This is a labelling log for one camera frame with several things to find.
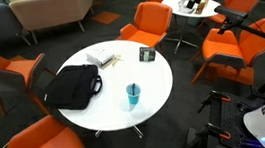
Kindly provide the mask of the wooden sticks bundle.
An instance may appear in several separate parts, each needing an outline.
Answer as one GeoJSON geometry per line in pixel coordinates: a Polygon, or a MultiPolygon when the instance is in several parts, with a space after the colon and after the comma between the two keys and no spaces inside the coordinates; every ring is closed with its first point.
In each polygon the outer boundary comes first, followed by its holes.
{"type": "Polygon", "coordinates": [[[117,62],[119,62],[119,60],[123,61],[121,55],[120,55],[120,54],[115,55],[115,56],[113,56],[113,58],[112,58],[109,62],[105,63],[105,64],[101,67],[101,69],[106,69],[106,68],[109,67],[110,65],[111,65],[112,67],[114,67],[114,65],[115,65],[117,62]]]}

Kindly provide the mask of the orange grey chair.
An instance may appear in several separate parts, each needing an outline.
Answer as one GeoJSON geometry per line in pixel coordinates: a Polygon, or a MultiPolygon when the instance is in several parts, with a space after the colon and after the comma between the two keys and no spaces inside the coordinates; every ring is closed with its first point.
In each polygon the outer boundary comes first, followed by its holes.
{"type": "Polygon", "coordinates": [[[43,71],[55,75],[53,71],[47,68],[46,55],[44,53],[40,53],[36,59],[30,60],[26,60],[23,57],[19,60],[9,60],[0,56],[0,112],[2,115],[6,115],[7,112],[1,98],[23,93],[28,94],[41,111],[47,115],[50,114],[47,107],[34,94],[32,88],[43,71]]]}
{"type": "MultiPolygon", "coordinates": [[[[265,19],[249,25],[256,30],[265,32],[265,19]]],[[[265,54],[265,39],[242,29],[240,36],[229,30],[221,35],[220,29],[214,28],[208,32],[202,48],[193,57],[203,55],[205,63],[200,67],[191,83],[195,83],[204,69],[212,64],[223,66],[222,76],[240,83],[252,85],[254,81],[253,65],[265,54]]]]}

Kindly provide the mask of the items on far table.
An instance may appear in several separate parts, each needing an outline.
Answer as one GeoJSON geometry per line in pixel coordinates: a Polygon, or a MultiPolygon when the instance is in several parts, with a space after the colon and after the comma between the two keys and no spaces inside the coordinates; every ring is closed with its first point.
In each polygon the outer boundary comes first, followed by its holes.
{"type": "Polygon", "coordinates": [[[182,13],[202,14],[210,0],[201,0],[199,3],[192,3],[191,0],[178,2],[178,10],[182,13]]]}

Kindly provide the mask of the orange grey chair left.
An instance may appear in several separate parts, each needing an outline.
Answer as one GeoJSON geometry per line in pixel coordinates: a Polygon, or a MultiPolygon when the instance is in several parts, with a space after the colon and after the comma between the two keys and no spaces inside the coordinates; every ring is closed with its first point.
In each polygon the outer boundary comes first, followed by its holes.
{"type": "Polygon", "coordinates": [[[55,75],[53,71],[47,68],[46,55],[44,53],[40,53],[36,59],[30,60],[26,60],[23,57],[19,60],[9,60],[0,56],[0,112],[2,115],[6,115],[7,112],[1,98],[23,93],[28,94],[41,111],[47,115],[50,114],[47,107],[34,94],[32,88],[43,71],[55,75]]]}

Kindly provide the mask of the orange chair behind table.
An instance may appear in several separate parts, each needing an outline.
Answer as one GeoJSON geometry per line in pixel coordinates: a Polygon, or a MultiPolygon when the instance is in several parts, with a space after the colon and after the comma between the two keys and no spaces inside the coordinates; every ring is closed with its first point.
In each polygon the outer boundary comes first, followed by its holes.
{"type": "Polygon", "coordinates": [[[134,23],[120,29],[120,39],[156,47],[165,37],[170,25],[172,8],[158,2],[142,2],[138,5],[134,23]]]}

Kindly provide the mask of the orange grey chair right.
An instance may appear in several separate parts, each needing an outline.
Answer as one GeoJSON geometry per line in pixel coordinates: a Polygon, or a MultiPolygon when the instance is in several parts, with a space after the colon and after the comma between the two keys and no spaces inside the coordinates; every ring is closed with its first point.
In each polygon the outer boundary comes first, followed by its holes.
{"type": "MultiPolygon", "coordinates": [[[[249,25],[256,30],[265,32],[265,19],[249,25]]],[[[220,29],[214,28],[208,32],[202,48],[193,57],[203,55],[205,63],[200,67],[191,83],[195,83],[204,69],[212,64],[223,66],[222,76],[240,83],[252,85],[254,81],[253,65],[265,54],[265,39],[242,29],[240,36],[229,30],[221,35],[220,29]]]]}

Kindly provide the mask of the small dark box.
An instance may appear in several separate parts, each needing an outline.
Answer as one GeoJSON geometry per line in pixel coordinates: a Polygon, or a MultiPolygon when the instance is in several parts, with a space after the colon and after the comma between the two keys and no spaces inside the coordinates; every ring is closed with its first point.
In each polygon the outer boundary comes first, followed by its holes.
{"type": "Polygon", "coordinates": [[[153,62],[156,55],[155,55],[155,49],[154,48],[150,48],[150,47],[141,47],[139,49],[139,60],[141,62],[153,62]]]}

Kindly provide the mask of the black laptop bag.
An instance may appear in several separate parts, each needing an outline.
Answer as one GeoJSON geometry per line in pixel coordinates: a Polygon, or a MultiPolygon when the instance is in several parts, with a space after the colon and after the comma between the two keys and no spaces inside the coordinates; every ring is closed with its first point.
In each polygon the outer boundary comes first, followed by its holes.
{"type": "Polygon", "coordinates": [[[95,64],[66,65],[47,86],[44,103],[49,108],[85,110],[102,87],[95,64]]]}

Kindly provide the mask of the white round table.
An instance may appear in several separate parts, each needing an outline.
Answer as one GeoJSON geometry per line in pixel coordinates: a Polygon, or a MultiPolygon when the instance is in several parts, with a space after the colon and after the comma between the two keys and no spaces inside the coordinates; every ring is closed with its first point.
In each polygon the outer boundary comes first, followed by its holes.
{"type": "Polygon", "coordinates": [[[192,3],[191,0],[162,0],[162,3],[172,8],[174,16],[181,16],[185,18],[179,32],[180,37],[178,39],[173,38],[173,41],[177,42],[174,53],[177,53],[179,46],[182,43],[197,48],[197,45],[184,40],[183,31],[185,30],[184,26],[186,25],[188,19],[213,17],[217,14],[215,9],[219,6],[219,3],[215,0],[208,0],[205,1],[205,6],[202,11],[197,13],[198,3],[192,3]]]}
{"type": "Polygon", "coordinates": [[[153,62],[141,62],[138,42],[108,40],[85,47],[69,57],[65,64],[84,65],[86,53],[94,48],[103,48],[114,55],[120,54],[123,61],[101,69],[102,89],[89,102],[85,110],[61,110],[61,114],[77,126],[105,131],[135,128],[157,113],[165,104],[172,90],[173,75],[169,63],[161,53],[156,53],[153,62]],[[130,104],[126,87],[136,83],[140,86],[138,104],[130,104]]]}

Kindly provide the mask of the beige sofa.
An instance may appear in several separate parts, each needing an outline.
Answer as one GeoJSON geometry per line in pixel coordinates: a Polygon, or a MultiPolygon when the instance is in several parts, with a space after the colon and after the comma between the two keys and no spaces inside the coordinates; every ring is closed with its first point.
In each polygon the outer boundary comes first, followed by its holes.
{"type": "Polygon", "coordinates": [[[22,27],[33,36],[34,32],[72,22],[81,24],[89,11],[93,11],[94,0],[18,0],[9,3],[10,9],[22,27]]]}

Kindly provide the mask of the blue plastic cup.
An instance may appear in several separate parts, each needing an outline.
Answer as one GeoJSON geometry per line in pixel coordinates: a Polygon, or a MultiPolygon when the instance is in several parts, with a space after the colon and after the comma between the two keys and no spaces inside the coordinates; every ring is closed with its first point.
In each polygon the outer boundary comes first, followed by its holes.
{"type": "Polygon", "coordinates": [[[128,94],[128,101],[129,101],[130,104],[138,104],[139,96],[140,96],[140,93],[141,93],[140,86],[138,84],[136,84],[136,87],[135,87],[136,95],[133,96],[132,95],[132,85],[133,85],[133,83],[127,85],[127,87],[126,87],[126,92],[128,94]]]}

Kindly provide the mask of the dark pen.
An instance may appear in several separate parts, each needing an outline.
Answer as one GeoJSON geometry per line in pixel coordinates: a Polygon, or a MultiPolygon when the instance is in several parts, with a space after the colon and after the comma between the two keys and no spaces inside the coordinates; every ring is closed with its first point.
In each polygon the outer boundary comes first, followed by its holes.
{"type": "Polygon", "coordinates": [[[132,85],[132,95],[133,96],[136,95],[135,87],[136,87],[136,83],[133,83],[133,85],[132,85]]]}

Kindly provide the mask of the black cart with clamps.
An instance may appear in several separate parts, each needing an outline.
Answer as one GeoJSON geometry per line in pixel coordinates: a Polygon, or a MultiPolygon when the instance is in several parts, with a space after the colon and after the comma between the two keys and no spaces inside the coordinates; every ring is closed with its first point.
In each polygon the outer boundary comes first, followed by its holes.
{"type": "Polygon", "coordinates": [[[210,107],[209,121],[201,130],[189,128],[184,148],[264,148],[242,121],[254,107],[238,96],[211,91],[201,102],[200,113],[210,107]]]}

